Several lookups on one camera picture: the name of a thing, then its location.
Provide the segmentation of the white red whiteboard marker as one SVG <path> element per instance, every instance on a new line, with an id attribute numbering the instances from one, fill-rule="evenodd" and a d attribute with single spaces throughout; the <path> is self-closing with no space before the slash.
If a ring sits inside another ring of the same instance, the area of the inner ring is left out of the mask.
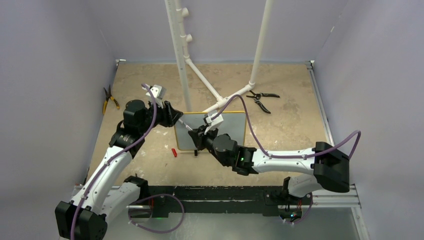
<path id="1" fill-rule="evenodd" d="M 182 119 L 178 120 L 188 131 L 192 131 L 193 129 L 187 124 L 185 123 Z"/>

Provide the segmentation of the red marker cap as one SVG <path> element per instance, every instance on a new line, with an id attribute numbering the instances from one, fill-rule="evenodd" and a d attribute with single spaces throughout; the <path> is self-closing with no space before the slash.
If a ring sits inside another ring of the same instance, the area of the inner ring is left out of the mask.
<path id="1" fill-rule="evenodd" d="M 178 156 L 177 151 L 174 148 L 172 148 L 171 151 L 173 156 L 176 158 Z"/>

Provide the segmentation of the yellow framed whiteboard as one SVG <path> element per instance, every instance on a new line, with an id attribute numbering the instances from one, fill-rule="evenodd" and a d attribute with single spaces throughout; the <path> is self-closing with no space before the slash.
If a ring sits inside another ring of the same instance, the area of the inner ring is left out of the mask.
<path id="1" fill-rule="evenodd" d="M 223 123 L 218 127 L 218 134 L 228 134 L 238 144 L 244 145 L 246 138 L 247 117 L 244 111 L 224 111 Z M 180 151 L 194 151 L 195 145 L 188 134 L 188 129 L 197 129 L 205 124 L 204 112 L 185 112 L 174 125 L 176 145 Z"/>

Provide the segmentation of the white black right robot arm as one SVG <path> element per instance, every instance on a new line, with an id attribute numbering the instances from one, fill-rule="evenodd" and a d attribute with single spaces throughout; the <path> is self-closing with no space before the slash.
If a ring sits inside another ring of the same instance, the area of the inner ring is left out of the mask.
<path id="1" fill-rule="evenodd" d="M 347 193 L 350 190 L 350 158 L 326 142 L 295 151 L 262 151 L 242 146 L 218 130 L 200 126 L 188 131 L 195 148 L 207 150 L 222 166 L 242 176 L 267 172 L 293 172 L 284 180 L 280 196 L 288 204 L 317 190 Z"/>

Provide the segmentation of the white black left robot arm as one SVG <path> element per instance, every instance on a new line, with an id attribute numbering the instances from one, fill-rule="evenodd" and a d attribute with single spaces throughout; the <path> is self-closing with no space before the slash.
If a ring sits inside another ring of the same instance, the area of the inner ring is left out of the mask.
<path id="1" fill-rule="evenodd" d="M 113 191 L 121 172 L 134 159 L 149 132 L 161 125 L 173 127 L 183 116 L 169 101 L 131 100 L 123 111 L 105 155 L 82 189 L 68 202 L 60 201 L 55 218 L 60 237 L 69 240 L 101 240 L 108 226 L 129 205 L 149 199 L 148 181 L 129 176 Z"/>

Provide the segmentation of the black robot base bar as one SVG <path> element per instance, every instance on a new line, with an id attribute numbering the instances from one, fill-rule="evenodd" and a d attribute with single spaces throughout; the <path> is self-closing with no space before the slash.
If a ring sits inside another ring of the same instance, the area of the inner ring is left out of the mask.
<path id="1" fill-rule="evenodd" d="M 173 213 L 189 214 L 261 214 L 264 217 L 299 219 L 303 207 L 311 207 L 312 195 L 289 196 L 285 180 L 282 186 L 174 186 L 149 185 L 138 176 L 125 183 L 140 187 L 138 206 L 146 206 L 154 218 Z"/>

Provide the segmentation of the yellow black needle-nose pliers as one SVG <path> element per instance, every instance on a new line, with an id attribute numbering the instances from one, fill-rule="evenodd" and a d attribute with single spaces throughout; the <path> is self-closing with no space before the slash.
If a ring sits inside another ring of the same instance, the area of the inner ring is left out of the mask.
<path id="1" fill-rule="evenodd" d="M 105 93 L 105 100 L 102 107 L 102 114 L 104 115 L 106 113 L 106 109 L 107 109 L 109 101 L 112 101 L 115 104 L 115 107 L 119 110 L 121 107 L 119 102 L 112 95 L 111 85 L 109 85 L 108 88 L 104 87 L 103 90 Z"/>

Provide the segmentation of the white PVC pipe frame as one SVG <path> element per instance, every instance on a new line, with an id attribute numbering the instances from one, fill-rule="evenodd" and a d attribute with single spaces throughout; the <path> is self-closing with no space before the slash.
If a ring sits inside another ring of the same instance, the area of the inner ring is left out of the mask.
<path id="1" fill-rule="evenodd" d="M 167 0 L 166 14 L 187 109 L 192 110 L 188 70 L 192 70 L 215 101 L 206 111 L 221 108 L 234 95 L 256 86 L 274 1 Z M 250 77 L 219 93 L 200 63 L 245 62 L 253 58 Z"/>

